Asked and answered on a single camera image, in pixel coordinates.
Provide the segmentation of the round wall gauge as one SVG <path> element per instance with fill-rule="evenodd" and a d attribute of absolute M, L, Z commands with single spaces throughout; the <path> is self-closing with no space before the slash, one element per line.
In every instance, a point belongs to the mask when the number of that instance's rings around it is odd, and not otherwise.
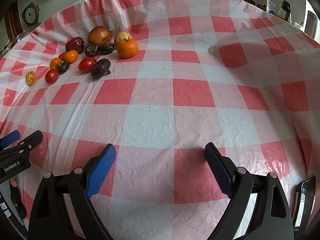
<path fill-rule="evenodd" d="M 33 3 L 29 3 L 21 13 L 23 22 L 28 26 L 32 26 L 39 22 L 39 8 Z"/>

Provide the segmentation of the small yellow striped melon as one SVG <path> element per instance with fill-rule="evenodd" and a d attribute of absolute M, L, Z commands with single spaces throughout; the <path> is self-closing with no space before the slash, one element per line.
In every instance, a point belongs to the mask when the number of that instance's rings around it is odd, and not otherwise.
<path fill-rule="evenodd" d="M 36 73 L 28 72 L 25 76 L 25 82 L 29 86 L 33 85 L 36 82 Z"/>

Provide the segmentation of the large yellow striped melon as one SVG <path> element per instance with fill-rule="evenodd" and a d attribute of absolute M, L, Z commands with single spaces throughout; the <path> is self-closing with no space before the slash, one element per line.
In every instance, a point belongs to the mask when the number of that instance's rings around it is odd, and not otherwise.
<path fill-rule="evenodd" d="M 127 32 L 127 31 L 121 31 L 121 32 L 117 33 L 117 35 L 115 36 L 115 38 L 114 38 L 114 44 L 115 44 L 115 46 L 117 47 L 118 44 L 119 44 L 121 41 L 123 41 L 123 40 L 127 41 L 127 40 L 130 40 L 130 39 L 132 39 L 132 35 L 131 35 L 129 32 Z"/>

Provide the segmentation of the dark mangosteen front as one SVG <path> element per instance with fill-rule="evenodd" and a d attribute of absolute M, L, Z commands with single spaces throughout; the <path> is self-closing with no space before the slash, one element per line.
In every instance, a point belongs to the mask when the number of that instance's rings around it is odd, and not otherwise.
<path fill-rule="evenodd" d="M 91 69 L 91 77 L 94 80 L 98 80 L 103 76 L 107 76 L 111 73 L 111 62 L 108 59 L 100 59 Z"/>

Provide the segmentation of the large orange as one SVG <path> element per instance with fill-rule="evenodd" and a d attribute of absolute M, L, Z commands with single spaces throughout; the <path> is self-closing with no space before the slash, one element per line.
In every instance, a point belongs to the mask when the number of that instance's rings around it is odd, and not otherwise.
<path fill-rule="evenodd" d="M 133 40 L 122 40 L 117 45 L 117 53 L 120 57 L 128 59 L 134 57 L 139 51 L 138 43 Z"/>

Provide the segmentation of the large pomegranate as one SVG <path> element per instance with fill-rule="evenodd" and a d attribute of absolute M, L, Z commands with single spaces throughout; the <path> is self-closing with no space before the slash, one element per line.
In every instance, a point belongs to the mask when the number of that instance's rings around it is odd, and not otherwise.
<path fill-rule="evenodd" d="M 90 44 L 104 45 L 106 42 L 110 42 L 111 33 L 103 26 L 97 26 L 93 28 L 87 38 L 87 42 Z"/>

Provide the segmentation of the small dark mangosteen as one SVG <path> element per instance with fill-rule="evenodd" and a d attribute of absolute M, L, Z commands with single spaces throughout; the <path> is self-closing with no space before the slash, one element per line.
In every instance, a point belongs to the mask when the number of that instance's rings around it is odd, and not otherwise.
<path fill-rule="evenodd" d="M 63 61 L 59 61 L 57 63 L 57 71 L 59 72 L 60 75 L 67 72 L 68 69 L 69 69 L 69 62 L 68 61 L 63 60 Z"/>

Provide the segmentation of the red white checkered tablecloth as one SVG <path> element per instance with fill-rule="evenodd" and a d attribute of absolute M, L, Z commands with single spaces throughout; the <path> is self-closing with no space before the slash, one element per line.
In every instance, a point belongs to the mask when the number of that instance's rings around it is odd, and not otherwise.
<path fill-rule="evenodd" d="M 130 32 L 137 55 L 113 52 L 98 80 L 73 63 L 47 84 L 66 42 L 99 25 Z M 92 198 L 111 235 L 206 239 L 228 204 L 207 143 L 253 174 L 276 173 L 287 197 L 319 176 L 319 44 L 241 0 L 82 0 L 1 59 L 1 136 L 14 130 L 43 133 L 17 176 L 27 211 L 46 172 L 68 174 L 113 144 Z"/>

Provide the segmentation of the large red tomato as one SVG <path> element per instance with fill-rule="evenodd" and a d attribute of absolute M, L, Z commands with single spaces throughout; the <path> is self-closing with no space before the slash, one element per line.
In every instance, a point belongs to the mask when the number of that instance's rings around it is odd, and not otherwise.
<path fill-rule="evenodd" d="M 86 57 L 81 60 L 78 65 L 78 69 L 81 73 L 87 74 L 90 73 L 93 66 L 96 64 L 96 59 L 92 57 Z"/>

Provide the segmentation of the small orange mandarin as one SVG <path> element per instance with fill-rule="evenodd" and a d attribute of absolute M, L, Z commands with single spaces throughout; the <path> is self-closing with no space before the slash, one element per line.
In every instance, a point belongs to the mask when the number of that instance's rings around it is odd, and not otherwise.
<path fill-rule="evenodd" d="M 64 60 L 69 64 L 74 63 L 78 59 L 78 52 L 76 50 L 70 50 L 65 53 Z"/>

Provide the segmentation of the small red tomato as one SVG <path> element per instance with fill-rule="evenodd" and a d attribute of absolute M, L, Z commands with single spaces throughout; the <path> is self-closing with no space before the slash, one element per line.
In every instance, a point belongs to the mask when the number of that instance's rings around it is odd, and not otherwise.
<path fill-rule="evenodd" d="M 56 69 L 49 70 L 44 77 L 45 82 L 50 85 L 54 84 L 58 80 L 58 78 L 59 78 L 59 72 Z"/>
<path fill-rule="evenodd" d="M 65 60 L 65 54 L 66 54 L 66 53 L 61 53 L 61 54 L 59 55 L 59 59 L 60 59 L 61 61 L 64 61 L 64 60 Z"/>

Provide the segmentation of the dark red apple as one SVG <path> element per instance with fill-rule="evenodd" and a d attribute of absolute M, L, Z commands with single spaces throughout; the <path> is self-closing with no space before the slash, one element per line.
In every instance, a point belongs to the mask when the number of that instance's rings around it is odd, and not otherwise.
<path fill-rule="evenodd" d="M 84 41 L 81 37 L 75 37 L 69 40 L 65 45 L 66 52 L 75 50 L 78 54 L 81 54 L 84 50 Z"/>

